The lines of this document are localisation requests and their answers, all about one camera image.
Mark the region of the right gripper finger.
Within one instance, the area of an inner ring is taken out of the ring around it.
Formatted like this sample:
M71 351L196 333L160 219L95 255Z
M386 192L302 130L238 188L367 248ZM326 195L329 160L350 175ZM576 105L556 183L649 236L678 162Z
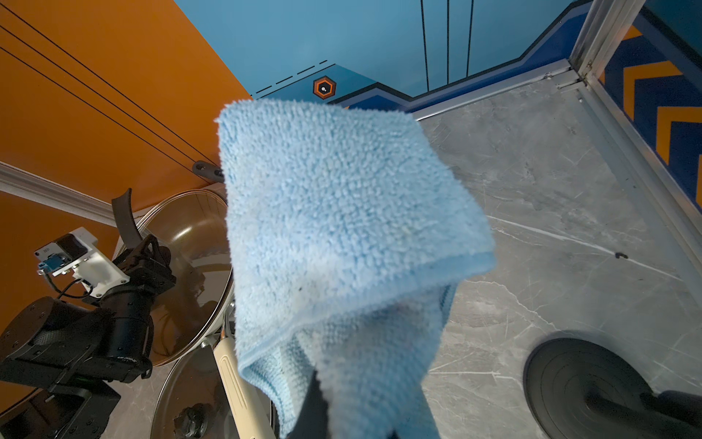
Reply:
M323 397L320 381L315 372L310 381L305 401L288 439L327 439L328 403Z

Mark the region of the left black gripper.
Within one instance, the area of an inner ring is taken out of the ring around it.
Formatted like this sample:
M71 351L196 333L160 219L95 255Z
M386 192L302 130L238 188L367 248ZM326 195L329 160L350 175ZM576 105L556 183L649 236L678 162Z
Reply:
M113 263L129 278L129 285L159 296L175 286L170 250L155 235L147 235L134 249L121 252Z

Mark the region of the light blue microfibre cloth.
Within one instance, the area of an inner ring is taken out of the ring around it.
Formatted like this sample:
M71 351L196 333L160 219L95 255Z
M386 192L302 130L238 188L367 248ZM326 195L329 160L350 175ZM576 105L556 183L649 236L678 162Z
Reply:
M407 113L240 101L218 125L241 378L282 435L318 382L327 437L437 437L422 383L495 266L482 209Z

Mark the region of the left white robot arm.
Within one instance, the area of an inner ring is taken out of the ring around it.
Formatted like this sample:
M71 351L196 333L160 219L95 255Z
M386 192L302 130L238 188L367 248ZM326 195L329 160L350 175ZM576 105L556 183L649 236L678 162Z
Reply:
M92 311L45 296L1 335L1 379L33 392L1 414L4 438L99 438L120 402L111 382L148 379L155 337L151 310L175 286L171 252L153 235L122 252L129 281Z

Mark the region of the large glass pot lid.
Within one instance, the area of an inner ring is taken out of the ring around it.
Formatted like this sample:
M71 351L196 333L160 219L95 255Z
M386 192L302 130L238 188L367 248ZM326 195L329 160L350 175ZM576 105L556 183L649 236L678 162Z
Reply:
M113 287L100 303L113 309L121 356L132 348L153 366L166 365L214 333L232 300L227 204L210 190L190 190L160 202L139 221L129 192L113 199L112 207L122 252L155 235L171 252L177 282L159 296L129 283Z

